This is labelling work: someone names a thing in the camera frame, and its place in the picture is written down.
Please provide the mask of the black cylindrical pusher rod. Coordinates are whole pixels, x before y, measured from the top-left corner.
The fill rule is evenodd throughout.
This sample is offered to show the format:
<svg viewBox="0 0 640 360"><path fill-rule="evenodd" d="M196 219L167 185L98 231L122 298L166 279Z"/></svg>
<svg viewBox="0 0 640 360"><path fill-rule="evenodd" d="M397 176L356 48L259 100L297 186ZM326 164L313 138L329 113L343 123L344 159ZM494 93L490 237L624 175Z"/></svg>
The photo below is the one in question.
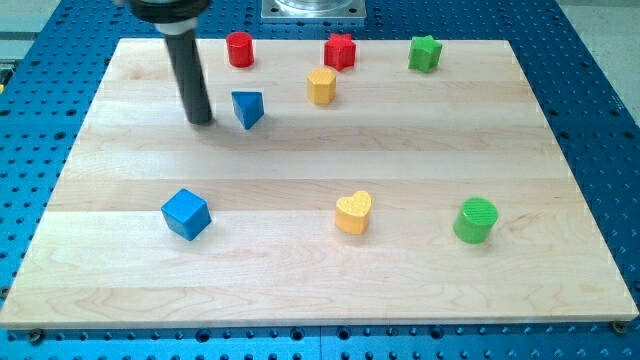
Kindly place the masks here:
<svg viewBox="0 0 640 360"><path fill-rule="evenodd" d="M164 41L187 121L193 125L209 125L213 121L213 115L195 31L188 30L177 35L165 35Z"/></svg>

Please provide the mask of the black round tool flange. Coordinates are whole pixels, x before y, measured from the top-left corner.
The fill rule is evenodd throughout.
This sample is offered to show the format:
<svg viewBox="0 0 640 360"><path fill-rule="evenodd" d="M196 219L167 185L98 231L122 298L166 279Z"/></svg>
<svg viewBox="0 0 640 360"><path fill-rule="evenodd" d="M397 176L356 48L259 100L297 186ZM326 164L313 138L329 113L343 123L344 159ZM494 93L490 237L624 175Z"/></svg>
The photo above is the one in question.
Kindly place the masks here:
<svg viewBox="0 0 640 360"><path fill-rule="evenodd" d="M132 14L151 23L164 35L180 35L194 30L198 17L210 0L128 0Z"/></svg>

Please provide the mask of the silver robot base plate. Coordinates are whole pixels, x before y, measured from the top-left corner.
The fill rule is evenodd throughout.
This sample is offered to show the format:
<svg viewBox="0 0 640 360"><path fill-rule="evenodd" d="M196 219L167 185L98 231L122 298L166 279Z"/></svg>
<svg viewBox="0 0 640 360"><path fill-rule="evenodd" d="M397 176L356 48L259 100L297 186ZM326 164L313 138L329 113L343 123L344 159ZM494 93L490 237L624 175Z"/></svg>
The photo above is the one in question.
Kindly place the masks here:
<svg viewBox="0 0 640 360"><path fill-rule="evenodd" d="M261 17L270 20L364 19L365 0L262 0Z"/></svg>

